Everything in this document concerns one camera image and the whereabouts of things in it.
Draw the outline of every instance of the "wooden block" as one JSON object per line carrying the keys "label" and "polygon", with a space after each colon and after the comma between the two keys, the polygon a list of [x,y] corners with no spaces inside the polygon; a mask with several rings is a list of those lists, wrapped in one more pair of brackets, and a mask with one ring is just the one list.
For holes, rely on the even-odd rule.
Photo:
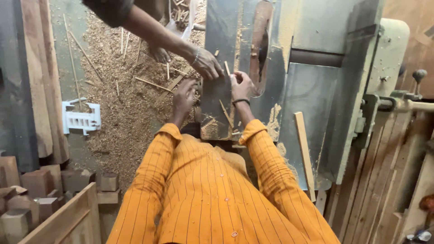
{"label": "wooden block", "polygon": [[64,191],[79,192],[83,190],[89,183],[95,182],[95,173],[89,170],[63,170],[62,185]]}
{"label": "wooden block", "polygon": [[18,195],[25,195],[25,194],[28,193],[28,190],[27,190],[27,189],[25,189],[24,187],[20,187],[19,185],[13,185],[13,186],[11,186],[11,187],[12,187],[12,188],[15,188],[16,193],[17,193]]}
{"label": "wooden block", "polygon": [[16,190],[13,187],[9,188],[0,188],[0,198],[4,198],[5,200],[10,200],[11,198],[16,196]]}
{"label": "wooden block", "polygon": [[59,192],[57,189],[54,189],[52,192],[50,192],[47,195],[47,198],[59,198],[59,197],[62,197],[62,193]]}
{"label": "wooden block", "polygon": [[60,165],[42,166],[41,170],[50,171],[51,176],[53,177],[54,188],[57,189],[59,192],[63,192],[62,176],[60,174]]}
{"label": "wooden block", "polygon": [[18,195],[7,201],[8,210],[18,208],[30,209],[32,213],[32,224],[30,226],[31,230],[39,225],[39,206],[38,203],[35,202],[31,197],[27,195]]}
{"label": "wooden block", "polygon": [[60,208],[60,203],[57,198],[40,198],[38,203],[41,222],[44,222]]}
{"label": "wooden block", "polygon": [[21,185],[15,156],[0,157],[0,166],[4,167],[6,172],[6,182],[8,187]]}
{"label": "wooden block", "polygon": [[99,191],[98,204],[116,204],[119,202],[121,189],[117,191]]}
{"label": "wooden block", "polygon": [[119,176],[114,173],[104,173],[101,177],[101,191],[116,191],[119,188]]}
{"label": "wooden block", "polygon": [[32,198],[45,198],[54,190],[53,177],[48,170],[36,170],[22,175],[23,187]]}
{"label": "wooden block", "polygon": [[0,221],[8,243],[17,244],[29,233],[32,215],[29,209],[11,209]]}
{"label": "wooden block", "polygon": [[310,163],[309,146],[307,145],[306,129],[302,112],[294,114],[296,119],[297,134],[303,159],[304,173],[307,181],[308,196],[312,202],[315,202],[315,182],[313,180],[312,164]]}

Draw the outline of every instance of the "wristband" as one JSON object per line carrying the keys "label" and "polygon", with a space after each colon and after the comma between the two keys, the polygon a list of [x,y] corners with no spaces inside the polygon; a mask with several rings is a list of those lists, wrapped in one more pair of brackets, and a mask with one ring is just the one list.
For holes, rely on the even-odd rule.
{"label": "wristband", "polygon": [[232,102],[232,104],[235,106],[235,103],[237,103],[237,102],[247,102],[247,104],[250,106],[250,102],[249,102],[249,100],[248,100],[248,99],[245,99],[245,98],[240,98],[240,99],[234,100],[234,101]]}

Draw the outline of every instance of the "bare foot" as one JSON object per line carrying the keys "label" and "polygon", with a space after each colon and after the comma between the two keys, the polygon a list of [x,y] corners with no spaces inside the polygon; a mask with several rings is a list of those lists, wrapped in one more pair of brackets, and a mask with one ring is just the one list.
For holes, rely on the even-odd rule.
{"label": "bare foot", "polygon": [[159,63],[170,63],[172,61],[169,54],[163,48],[149,47],[149,52],[154,56],[155,61]]}

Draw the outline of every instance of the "wooden stick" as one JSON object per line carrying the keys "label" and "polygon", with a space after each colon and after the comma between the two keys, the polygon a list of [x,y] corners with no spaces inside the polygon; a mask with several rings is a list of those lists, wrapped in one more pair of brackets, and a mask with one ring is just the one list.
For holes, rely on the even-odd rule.
{"label": "wooden stick", "polygon": [[182,72],[182,71],[180,71],[179,69],[175,69],[175,68],[172,68],[173,70],[176,70],[176,71],[178,71],[179,73],[181,73],[181,74],[185,74],[185,75],[188,75],[187,73],[185,73],[185,72]]}
{"label": "wooden stick", "polygon": [[123,53],[124,49],[124,28],[121,27],[121,54]]}
{"label": "wooden stick", "polygon": [[220,99],[219,99],[219,101],[220,101],[220,104],[221,104],[221,108],[223,109],[224,115],[226,116],[227,120],[229,121],[230,126],[233,128],[233,123],[232,123],[232,121],[230,120],[229,115],[227,114],[226,109],[225,109],[224,106],[223,106],[223,103],[221,102]]}
{"label": "wooden stick", "polygon": [[139,37],[138,38],[138,51],[137,51],[137,58],[136,58],[136,65],[135,66],[137,66],[137,64],[138,64],[138,57],[140,56],[141,41],[142,41],[142,39]]}
{"label": "wooden stick", "polygon": [[312,202],[315,202],[315,185],[313,181],[312,165],[310,163],[309,147],[307,145],[306,129],[304,127],[304,119],[302,112],[294,114],[299,138],[299,144],[303,159],[304,173],[306,175],[308,196]]}
{"label": "wooden stick", "polygon": [[226,67],[227,75],[230,76],[229,67],[227,66],[227,61],[224,62],[224,66]]}
{"label": "wooden stick", "polygon": [[127,55],[127,47],[128,47],[128,40],[130,39],[130,34],[131,34],[131,32],[128,31],[127,43],[125,44],[125,50],[124,50],[124,57],[123,57],[123,59],[125,59],[125,55]]}
{"label": "wooden stick", "polygon": [[118,91],[118,96],[119,96],[119,85],[118,85],[118,81],[116,81],[116,90]]}
{"label": "wooden stick", "polygon": [[74,72],[74,81],[76,83],[77,88],[77,96],[79,97],[79,108],[81,109],[81,97],[80,97],[80,90],[79,90],[79,82],[77,81],[77,74],[76,74],[76,68],[74,66],[74,60],[72,59],[72,52],[71,52],[71,43],[68,36],[68,27],[66,26],[66,18],[65,14],[63,14],[63,22],[65,22],[65,31],[66,31],[66,39],[68,40],[68,48],[69,48],[69,55],[71,56],[71,63],[72,63],[72,71]]}
{"label": "wooden stick", "polygon": [[95,65],[92,63],[92,61],[90,60],[89,56],[87,56],[86,52],[84,51],[84,49],[82,48],[82,46],[79,44],[79,42],[77,41],[76,37],[74,36],[74,34],[69,31],[69,34],[72,36],[72,38],[74,39],[74,41],[76,42],[76,44],[79,46],[80,50],[83,52],[84,56],[86,57],[87,61],[89,61],[90,65],[92,66],[92,68],[95,70],[96,75],[98,75],[98,78],[104,82],[102,80],[101,75],[99,74],[98,70],[96,70]]}
{"label": "wooden stick", "polygon": [[169,63],[166,63],[166,66],[167,66],[167,80],[170,80]]}
{"label": "wooden stick", "polygon": [[134,78],[136,78],[136,79],[138,79],[138,80],[140,80],[140,81],[146,82],[146,83],[148,83],[148,84],[151,84],[151,85],[153,85],[153,86],[159,87],[159,88],[161,88],[161,89],[164,89],[164,90],[166,90],[166,91],[168,91],[168,92],[173,93],[173,91],[171,91],[171,90],[169,90],[169,89],[167,89],[167,88],[165,88],[165,87],[159,86],[159,85],[154,84],[154,83],[149,82],[149,81],[145,81],[144,79],[140,79],[140,78],[137,78],[137,77],[134,77]]}

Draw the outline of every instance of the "sawdust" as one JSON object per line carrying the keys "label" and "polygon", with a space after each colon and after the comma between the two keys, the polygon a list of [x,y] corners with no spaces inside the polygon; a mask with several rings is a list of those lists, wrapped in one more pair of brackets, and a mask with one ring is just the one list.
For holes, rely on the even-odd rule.
{"label": "sawdust", "polygon": [[270,112],[270,119],[266,125],[268,134],[274,142],[279,138],[280,125],[279,121],[277,120],[277,116],[279,115],[281,109],[282,107],[277,103],[274,105]]}
{"label": "sawdust", "polygon": [[[205,14],[206,0],[199,0],[197,19],[204,20]],[[102,83],[99,80],[83,56],[81,64],[86,80],[97,86],[81,87],[81,89],[87,90],[89,102],[101,105],[102,120],[101,130],[91,133],[87,138],[87,144],[97,158],[102,171],[119,174],[120,188],[125,193],[154,133],[168,121],[172,113],[172,94],[157,101],[163,91],[144,82],[138,82],[134,77],[168,87],[172,79],[178,77],[180,73],[170,69],[171,80],[167,80],[166,65],[150,58],[145,41],[141,44],[136,65],[139,51],[137,36],[130,35],[126,55],[123,58],[120,53],[120,28],[110,28],[93,13],[88,13],[87,24],[88,29],[83,35],[89,43],[89,50],[86,52],[105,81]],[[126,37],[127,31],[124,31],[124,46]],[[203,46],[204,38],[204,32],[193,31],[189,41]],[[77,48],[74,42],[71,42],[71,45]],[[171,68],[184,70],[189,66],[184,59],[176,59],[174,54],[171,56]],[[198,79],[199,75],[192,70],[185,78]],[[193,118],[192,111],[185,123],[193,121]]]}
{"label": "sawdust", "polygon": [[293,172],[294,178],[297,180],[297,182],[299,182],[299,177],[296,168],[289,163],[288,159],[285,158],[286,156],[285,145],[279,142],[276,147],[280,153],[280,156],[282,156],[282,158],[285,160],[285,164],[287,165],[287,167]]}

